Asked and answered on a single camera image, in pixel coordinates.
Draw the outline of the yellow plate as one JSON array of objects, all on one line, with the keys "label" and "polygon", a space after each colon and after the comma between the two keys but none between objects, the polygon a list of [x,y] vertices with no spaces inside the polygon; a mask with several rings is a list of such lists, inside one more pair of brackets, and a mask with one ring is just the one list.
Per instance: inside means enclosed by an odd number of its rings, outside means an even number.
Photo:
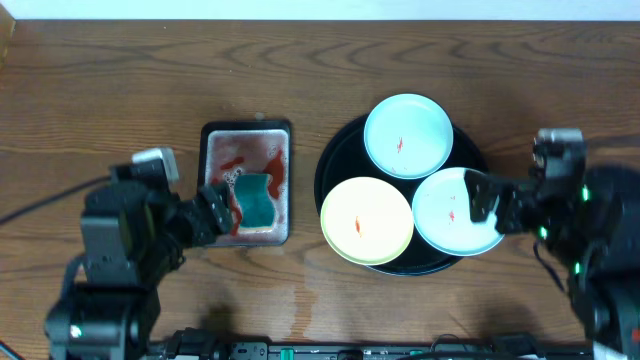
[{"label": "yellow plate", "polygon": [[414,231],[411,207],[391,184],[355,177],[335,186],[320,212],[323,235],[342,258],[376,266],[400,256]]}]

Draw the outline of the green yellow sponge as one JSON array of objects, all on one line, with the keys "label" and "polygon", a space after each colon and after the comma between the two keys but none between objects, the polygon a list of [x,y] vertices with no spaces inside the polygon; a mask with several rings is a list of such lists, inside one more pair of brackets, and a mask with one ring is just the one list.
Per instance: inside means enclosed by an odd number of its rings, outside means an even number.
[{"label": "green yellow sponge", "polygon": [[270,198],[268,174],[240,175],[235,182],[234,195],[240,208],[241,232],[263,232],[275,221],[275,207]]}]

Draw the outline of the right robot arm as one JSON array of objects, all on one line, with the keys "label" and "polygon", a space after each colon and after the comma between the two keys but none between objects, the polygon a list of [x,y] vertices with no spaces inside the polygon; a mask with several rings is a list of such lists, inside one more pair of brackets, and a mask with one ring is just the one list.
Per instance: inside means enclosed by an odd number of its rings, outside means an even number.
[{"label": "right robot arm", "polygon": [[593,343],[639,356],[639,173],[601,165],[560,177],[463,175],[470,218],[530,232],[568,271],[561,289]]}]

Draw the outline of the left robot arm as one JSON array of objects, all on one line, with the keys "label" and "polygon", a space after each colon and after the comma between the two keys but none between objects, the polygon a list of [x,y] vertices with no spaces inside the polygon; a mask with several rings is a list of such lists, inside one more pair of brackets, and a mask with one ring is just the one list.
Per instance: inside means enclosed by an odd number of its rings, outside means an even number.
[{"label": "left robot arm", "polygon": [[141,181],[113,182],[85,199],[84,253],[69,263],[45,333],[53,359],[139,359],[160,314],[157,287],[231,231],[230,189],[205,185],[191,200]]}]

